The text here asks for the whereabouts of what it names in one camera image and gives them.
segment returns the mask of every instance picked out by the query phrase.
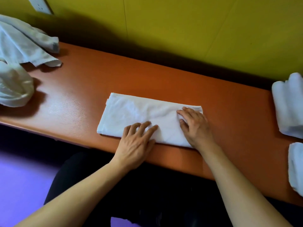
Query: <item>orange countertop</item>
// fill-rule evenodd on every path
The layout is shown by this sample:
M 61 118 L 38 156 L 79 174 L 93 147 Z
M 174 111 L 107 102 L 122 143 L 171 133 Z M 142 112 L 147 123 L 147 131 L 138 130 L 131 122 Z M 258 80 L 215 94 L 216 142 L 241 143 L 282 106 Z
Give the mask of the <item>orange countertop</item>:
M 62 67 L 24 65 L 35 78 L 36 92 L 24 107 L 0 106 L 1 124 L 115 152 L 119 139 L 96 132 L 111 92 L 201 105 L 217 142 L 264 195 L 303 206 L 287 172 L 288 146 L 297 139 L 279 133 L 270 91 L 70 44 L 60 46 Z M 192 149 L 156 144 L 147 162 L 213 179 Z

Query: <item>electrical outlet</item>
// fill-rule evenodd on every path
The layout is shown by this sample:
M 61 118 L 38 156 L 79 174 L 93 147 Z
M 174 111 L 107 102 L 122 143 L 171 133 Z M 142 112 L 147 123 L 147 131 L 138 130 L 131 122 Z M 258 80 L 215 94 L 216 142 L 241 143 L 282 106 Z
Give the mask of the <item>electrical outlet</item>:
M 29 0 L 34 9 L 45 14 L 52 14 L 45 0 Z

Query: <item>left hand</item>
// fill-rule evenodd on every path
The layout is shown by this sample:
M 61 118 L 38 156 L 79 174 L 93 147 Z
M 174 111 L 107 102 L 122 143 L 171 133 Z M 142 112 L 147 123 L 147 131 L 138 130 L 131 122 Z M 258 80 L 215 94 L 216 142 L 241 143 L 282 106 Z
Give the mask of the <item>left hand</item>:
M 125 127 L 112 161 L 129 171 L 139 167 L 147 158 L 156 142 L 155 140 L 149 139 L 158 129 L 158 125 L 151 127 L 144 134 L 145 129 L 150 124 L 151 122 L 149 121 L 142 124 L 137 122 L 131 126 Z

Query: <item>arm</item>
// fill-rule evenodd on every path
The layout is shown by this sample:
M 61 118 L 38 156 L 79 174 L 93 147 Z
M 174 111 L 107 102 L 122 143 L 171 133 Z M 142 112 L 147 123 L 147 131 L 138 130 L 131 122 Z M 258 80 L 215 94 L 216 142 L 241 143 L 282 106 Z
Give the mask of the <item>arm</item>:
M 143 163 L 155 144 L 157 125 L 135 123 L 124 129 L 113 159 L 98 171 L 44 205 L 16 227 L 82 226 L 98 202 L 132 169 Z
M 291 227 L 215 143 L 204 115 L 190 108 L 177 113 L 187 120 L 181 129 L 210 167 L 233 226 Z

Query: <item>white towel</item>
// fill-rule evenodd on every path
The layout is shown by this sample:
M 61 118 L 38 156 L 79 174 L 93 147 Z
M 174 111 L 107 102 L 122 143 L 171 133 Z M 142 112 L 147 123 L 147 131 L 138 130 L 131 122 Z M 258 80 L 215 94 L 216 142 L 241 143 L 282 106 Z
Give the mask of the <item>white towel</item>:
M 106 102 L 97 133 L 121 137 L 124 127 L 136 122 L 151 121 L 150 126 L 159 126 L 151 137 L 156 142 L 191 147 L 180 128 L 179 119 L 182 117 L 176 112 L 182 107 L 190 107 L 203 112 L 201 106 L 111 93 Z
M 281 133 L 303 139 L 303 78 L 299 73 L 272 85 L 276 117 Z
M 292 188 L 303 196 L 303 143 L 289 145 L 288 179 Z
M 0 104 L 21 107 L 30 100 L 33 93 L 33 79 L 20 64 L 0 61 Z
M 8 64 L 31 62 L 35 66 L 46 64 L 59 67 L 61 61 L 40 47 L 58 53 L 58 42 L 58 38 L 49 37 L 42 30 L 25 22 L 0 15 L 0 61 L 6 61 Z

